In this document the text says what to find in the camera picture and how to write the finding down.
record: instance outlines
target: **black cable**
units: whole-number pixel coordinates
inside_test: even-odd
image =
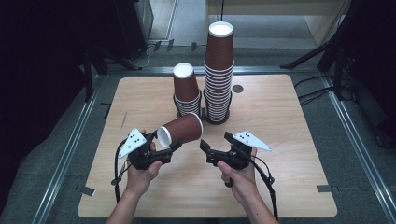
[[[309,103],[311,103],[311,102],[314,101],[315,99],[318,99],[320,96],[322,96],[322,95],[328,93],[329,91],[331,91],[331,90],[324,91],[323,93],[321,93],[321,94],[318,95],[318,96],[315,96],[315,97],[313,97],[313,98],[311,98],[311,99],[308,99],[308,100],[305,100],[305,101],[301,102],[301,106],[303,106],[303,105],[308,105]]]
[[[268,174],[270,174],[270,169],[268,168],[267,163],[265,163],[262,159],[258,158],[257,156],[253,156],[253,155],[250,155],[250,156],[255,158],[255,159],[257,159],[257,160],[259,160],[259,161],[261,161],[262,164],[264,164],[265,167],[267,168]]]
[[[120,153],[121,147],[125,144],[126,140],[127,140],[127,138],[125,138],[124,140],[122,140],[122,142],[120,142],[119,146],[117,147],[116,156],[114,159],[114,179],[111,181],[111,185],[114,186],[117,203],[120,201],[119,153]]]
[[[262,178],[262,181],[264,181],[265,186],[270,191],[271,203],[273,205],[273,210],[274,210],[274,217],[275,217],[276,220],[278,220],[277,205],[276,205],[276,193],[275,193],[275,190],[272,187],[272,183],[274,182],[273,181],[274,179],[272,177],[271,178],[267,177],[267,175],[262,171],[262,168],[253,159],[250,158],[251,155],[248,156],[245,152],[243,152],[242,150],[239,150],[238,148],[235,148],[235,150],[238,153],[242,154],[245,158],[247,158],[249,160],[249,162],[260,173],[260,177]]]
[[[301,95],[301,96],[298,97],[298,99],[301,100],[301,99],[303,99],[303,98],[305,98],[307,96],[315,95],[315,94],[321,93],[323,91],[328,92],[328,91],[332,91],[332,90],[333,90],[333,87],[326,87],[326,88],[323,88],[323,89],[320,89],[320,90],[317,90],[317,91],[310,92],[310,93],[305,94],[305,95]]]
[[[303,82],[310,81],[310,80],[312,80],[312,79],[316,79],[316,78],[320,78],[320,77],[334,77],[334,76],[318,76],[318,77],[307,78],[307,79],[304,79],[304,80],[301,80],[301,81],[297,82],[297,83],[294,85],[294,89],[295,89],[298,85],[300,85],[301,83],[303,83]]]
[[[221,21],[222,21],[223,14],[224,14],[224,0],[222,0],[222,3],[221,3]]]

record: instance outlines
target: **person's left hand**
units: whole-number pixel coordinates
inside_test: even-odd
[[[156,151],[155,143],[151,143],[150,149]],[[130,191],[138,196],[142,196],[148,189],[152,179],[154,179],[163,164],[160,161],[155,161],[147,170],[136,170],[133,165],[128,169],[128,183],[125,191]]]

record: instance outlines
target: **wooden board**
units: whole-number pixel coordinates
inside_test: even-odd
[[[202,90],[204,77],[197,79]],[[244,90],[233,94],[229,120],[221,125],[204,122],[202,139],[214,149],[228,151],[230,146],[223,138],[224,132],[250,130],[274,149],[273,152],[261,150],[258,156],[268,164],[276,179],[273,187],[279,216],[335,216],[337,208],[332,194],[317,190],[317,185],[328,182],[290,77],[234,76],[233,85],[241,85]],[[172,95],[172,77],[128,77],[120,81],[86,184],[96,189],[96,193],[92,197],[82,195],[78,207],[81,217],[110,215],[116,205],[110,181],[114,178],[114,154],[118,144],[133,127],[153,132],[176,119]],[[245,217],[243,207],[224,186],[220,175],[217,167],[205,162],[199,140],[185,144],[151,182],[135,215]],[[267,188],[259,176],[256,178],[262,197],[272,209]],[[126,181],[126,178],[121,181],[121,192]]]

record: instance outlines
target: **stack of paper cups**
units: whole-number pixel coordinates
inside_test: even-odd
[[[179,63],[174,67],[174,102],[178,116],[194,113],[201,116],[201,91],[194,70],[189,63]]]
[[[225,21],[209,26],[205,55],[205,116],[208,122],[225,122],[230,113],[233,79],[233,27]]]

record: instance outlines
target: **black tripod leg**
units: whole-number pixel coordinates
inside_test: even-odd
[[[280,65],[280,68],[287,68],[287,69],[292,69],[297,67],[298,65],[310,60],[311,58],[317,56],[318,54],[320,54],[321,52],[323,52],[326,49],[327,44],[323,44],[319,47],[317,47],[316,49],[311,50],[310,52],[308,52],[307,54],[305,54],[303,57],[297,59],[296,61],[292,62],[292,63],[288,63],[288,64],[283,64]]]
[[[84,73],[85,73],[85,88],[87,92],[85,96],[85,102],[88,102],[93,94],[92,70],[91,70],[90,53],[88,48],[85,49],[85,54],[84,54]]]
[[[95,48],[99,53],[101,53],[102,55],[106,56],[107,58],[113,60],[116,63],[119,63],[120,65],[122,65],[123,67],[129,69],[129,70],[141,70],[142,68],[135,68],[133,65],[125,62],[123,59],[116,57],[115,55],[111,54],[110,52],[98,48]]]
[[[341,95],[341,79],[343,76],[343,61],[344,61],[344,51],[340,47],[338,50],[337,60],[335,61],[335,71],[334,71],[334,93],[339,101],[343,100]]]

